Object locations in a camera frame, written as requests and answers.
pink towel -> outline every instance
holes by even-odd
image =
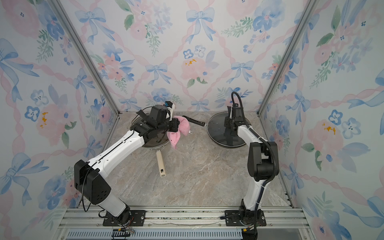
[[[189,133],[191,127],[189,126],[189,122],[185,117],[182,116],[174,116],[180,121],[179,129],[177,132],[167,132],[167,137],[170,140],[171,146],[176,149],[176,143],[180,139],[180,132],[186,136]]]

vent grille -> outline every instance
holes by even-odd
[[[127,239],[243,239],[241,229],[135,229]],[[112,232],[111,229],[71,229],[66,239],[115,239],[124,233]]]

gray marble surface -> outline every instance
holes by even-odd
[[[208,122],[217,112],[176,112]],[[246,112],[253,128],[262,134],[255,112]],[[124,112],[112,136],[119,140],[128,130],[134,112]],[[192,134],[181,135],[177,149],[161,147],[166,177],[160,178],[156,150],[140,148],[106,178],[112,192],[129,205],[238,206],[248,188],[248,146],[223,148],[210,139],[207,128],[190,124]],[[286,206],[278,177],[268,185],[262,206]]]

wall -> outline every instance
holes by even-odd
[[[383,14],[380,0],[320,0],[262,114],[318,240],[384,239]]]
[[[114,120],[49,5],[0,4],[0,239],[51,239]]]
[[[254,111],[306,0],[61,3],[122,111],[226,110],[233,90]]]

black mounting plate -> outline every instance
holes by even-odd
[[[225,220],[225,224],[227,225],[227,227],[237,227],[237,226],[243,227],[244,226],[240,222],[240,215],[238,214],[238,210],[225,210],[224,214],[226,216],[232,215]],[[264,212],[261,209],[257,210],[257,222],[259,223],[259,226],[266,226]]]
[[[227,227],[244,226],[240,223],[240,215],[238,210],[225,210],[224,214],[226,216],[233,215],[225,220]]]
[[[145,210],[131,210],[131,215],[133,216],[133,221],[129,225],[130,227],[142,227],[144,225],[145,220]],[[104,217],[103,222],[104,227],[118,227],[119,222],[116,221],[116,218],[107,212],[107,214]]]

